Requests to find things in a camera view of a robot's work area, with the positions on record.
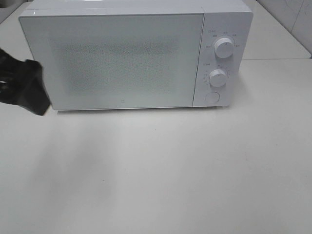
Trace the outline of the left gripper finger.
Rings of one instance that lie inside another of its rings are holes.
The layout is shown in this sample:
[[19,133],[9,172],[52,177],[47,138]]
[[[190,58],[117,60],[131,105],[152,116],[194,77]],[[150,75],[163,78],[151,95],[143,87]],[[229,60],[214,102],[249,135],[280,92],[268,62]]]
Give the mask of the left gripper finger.
[[43,116],[51,105],[43,85],[43,68],[34,60],[25,60],[19,70],[18,106]]

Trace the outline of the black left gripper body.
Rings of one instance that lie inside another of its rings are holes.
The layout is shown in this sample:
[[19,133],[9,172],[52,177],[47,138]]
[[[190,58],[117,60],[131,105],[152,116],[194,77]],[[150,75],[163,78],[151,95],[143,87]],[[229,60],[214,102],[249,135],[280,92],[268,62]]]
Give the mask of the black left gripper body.
[[0,49],[0,101],[1,103],[26,107],[22,98],[24,85],[21,81],[26,60],[18,60]]

